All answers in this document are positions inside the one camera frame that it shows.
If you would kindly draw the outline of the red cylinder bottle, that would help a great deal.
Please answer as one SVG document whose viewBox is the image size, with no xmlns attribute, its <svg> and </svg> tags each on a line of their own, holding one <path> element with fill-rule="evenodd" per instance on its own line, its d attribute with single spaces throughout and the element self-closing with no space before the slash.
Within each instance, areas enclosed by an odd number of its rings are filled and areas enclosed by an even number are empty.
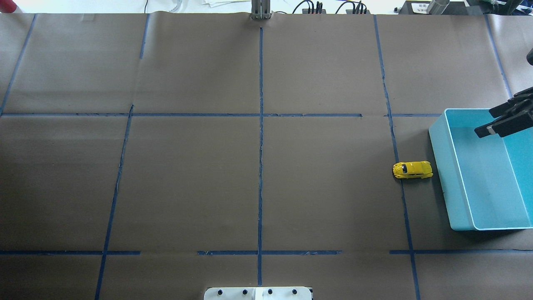
<svg viewBox="0 0 533 300">
<path fill-rule="evenodd" d="M 18 5 L 13 0 L 0 0 L 0 13 L 13 13 Z"/>
</svg>

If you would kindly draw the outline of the yellow beetle toy car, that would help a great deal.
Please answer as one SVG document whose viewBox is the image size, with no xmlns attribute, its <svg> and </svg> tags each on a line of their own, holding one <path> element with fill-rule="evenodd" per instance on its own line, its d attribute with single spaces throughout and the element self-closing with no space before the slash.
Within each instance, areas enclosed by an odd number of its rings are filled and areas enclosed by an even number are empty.
<svg viewBox="0 0 533 300">
<path fill-rule="evenodd" d="M 393 165 L 392 173 L 398 179 L 433 177 L 433 170 L 429 161 L 398 162 Z"/>
</svg>

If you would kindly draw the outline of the turquoise plastic bin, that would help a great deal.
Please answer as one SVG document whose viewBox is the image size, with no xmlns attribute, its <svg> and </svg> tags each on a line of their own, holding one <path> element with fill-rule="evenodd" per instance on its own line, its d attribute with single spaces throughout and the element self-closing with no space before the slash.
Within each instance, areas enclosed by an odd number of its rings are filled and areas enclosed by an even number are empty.
<svg viewBox="0 0 533 300">
<path fill-rule="evenodd" d="M 488 110 L 446 109 L 429 128 L 453 230 L 523 230 L 533 224 L 533 135 L 480 138 Z"/>
</svg>

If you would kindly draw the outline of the metal cup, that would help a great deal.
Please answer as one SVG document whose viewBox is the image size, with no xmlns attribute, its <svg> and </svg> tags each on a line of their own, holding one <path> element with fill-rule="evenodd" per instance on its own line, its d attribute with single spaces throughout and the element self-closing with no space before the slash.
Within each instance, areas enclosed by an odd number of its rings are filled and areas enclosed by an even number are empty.
<svg viewBox="0 0 533 300">
<path fill-rule="evenodd" d="M 426 11 L 429 15 L 442 15 L 450 2 L 450 0 L 431 0 Z"/>
</svg>

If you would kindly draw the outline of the aluminium frame post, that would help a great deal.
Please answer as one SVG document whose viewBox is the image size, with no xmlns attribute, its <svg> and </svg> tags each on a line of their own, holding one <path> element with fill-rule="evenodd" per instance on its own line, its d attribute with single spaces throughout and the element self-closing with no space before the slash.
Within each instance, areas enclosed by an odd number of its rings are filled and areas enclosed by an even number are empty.
<svg viewBox="0 0 533 300">
<path fill-rule="evenodd" d="M 252 20 L 269 20 L 271 19 L 271 1 L 270 0 L 251 0 L 251 19 Z"/>
</svg>

